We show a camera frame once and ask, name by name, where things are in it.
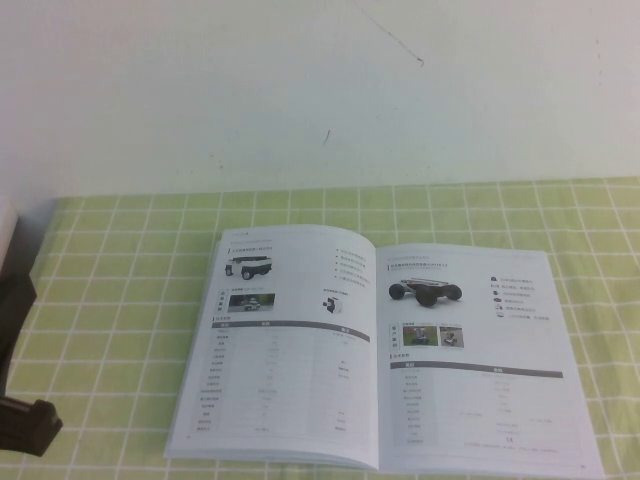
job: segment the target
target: printed page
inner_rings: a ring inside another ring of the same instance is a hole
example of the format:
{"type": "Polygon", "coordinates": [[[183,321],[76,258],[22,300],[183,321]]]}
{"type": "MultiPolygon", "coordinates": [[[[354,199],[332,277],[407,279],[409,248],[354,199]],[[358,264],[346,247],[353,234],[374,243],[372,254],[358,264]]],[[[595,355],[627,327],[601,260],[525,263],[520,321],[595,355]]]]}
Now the printed page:
{"type": "Polygon", "coordinates": [[[378,249],[380,466],[601,478],[546,254],[378,249]]]}
{"type": "Polygon", "coordinates": [[[377,467],[375,309],[365,238],[225,231],[167,455],[377,467]]]}

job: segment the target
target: white wall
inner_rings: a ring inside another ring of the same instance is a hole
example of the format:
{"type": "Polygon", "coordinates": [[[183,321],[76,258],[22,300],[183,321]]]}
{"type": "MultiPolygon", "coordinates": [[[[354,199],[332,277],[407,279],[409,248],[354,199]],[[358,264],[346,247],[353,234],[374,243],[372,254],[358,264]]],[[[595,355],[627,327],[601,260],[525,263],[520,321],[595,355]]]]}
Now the white wall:
{"type": "Polygon", "coordinates": [[[638,175],[639,18],[637,0],[2,2],[0,192],[638,175]]]}

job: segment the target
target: wheel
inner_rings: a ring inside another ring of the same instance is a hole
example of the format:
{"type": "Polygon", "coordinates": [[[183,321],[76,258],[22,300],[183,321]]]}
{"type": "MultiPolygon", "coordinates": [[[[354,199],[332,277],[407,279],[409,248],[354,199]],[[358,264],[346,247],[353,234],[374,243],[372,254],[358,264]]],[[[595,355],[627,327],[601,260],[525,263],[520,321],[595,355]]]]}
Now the wheel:
{"type": "Polygon", "coordinates": [[[404,287],[399,283],[394,283],[389,287],[389,296],[394,300],[400,300],[404,297],[404,287]]]}
{"type": "Polygon", "coordinates": [[[429,287],[422,287],[416,290],[416,300],[423,307],[433,307],[438,301],[438,295],[429,287]]]}
{"type": "Polygon", "coordinates": [[[462,298],[462,290],[457,285],[449,285],[445,291],[449,300],[460,300],[462,298]]]}

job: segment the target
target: black object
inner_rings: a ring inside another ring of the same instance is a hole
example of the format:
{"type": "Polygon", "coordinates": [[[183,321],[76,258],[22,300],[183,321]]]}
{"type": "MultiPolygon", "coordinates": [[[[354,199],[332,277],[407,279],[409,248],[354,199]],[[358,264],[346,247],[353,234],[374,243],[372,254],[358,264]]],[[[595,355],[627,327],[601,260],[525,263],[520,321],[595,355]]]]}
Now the black object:
{"type": "Polygon", "coordinates": [[[462,289],[457,285],[439,280],[426,280],[424,278],[412,278],[400,280],[389,287],[389,296],[394,300],[400,300],[405,293],[413,293],[416,300],[423,307],[433,307],[439,297],[447,297],[449,300],[460,300],[462,289]]]}
{"type": "Polygon", "coordinates": [[[44,400],[31,405],[5,395],[11,355],[35,299],[27,275],[0,282],[0,450],[41,457],[62,428],[56,408],[44,400]]]}

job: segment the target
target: green checkered tablecloth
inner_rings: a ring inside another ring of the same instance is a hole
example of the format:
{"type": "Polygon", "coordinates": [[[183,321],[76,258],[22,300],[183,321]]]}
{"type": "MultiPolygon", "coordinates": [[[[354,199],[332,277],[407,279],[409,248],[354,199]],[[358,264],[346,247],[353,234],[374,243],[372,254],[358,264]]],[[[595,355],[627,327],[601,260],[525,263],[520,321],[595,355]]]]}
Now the green checkered tablecloth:
{"type": "Polygon", "coordinates": [[[41,459],[0,452],[0,478],[386,478],[162,458],[215,240],[226,228],[283,223],[344,227],[376,245],[547,251],[605,470],[640,479],[636,177],[61,199],[8,393],[51,400],[65,428],[41,459]]]}

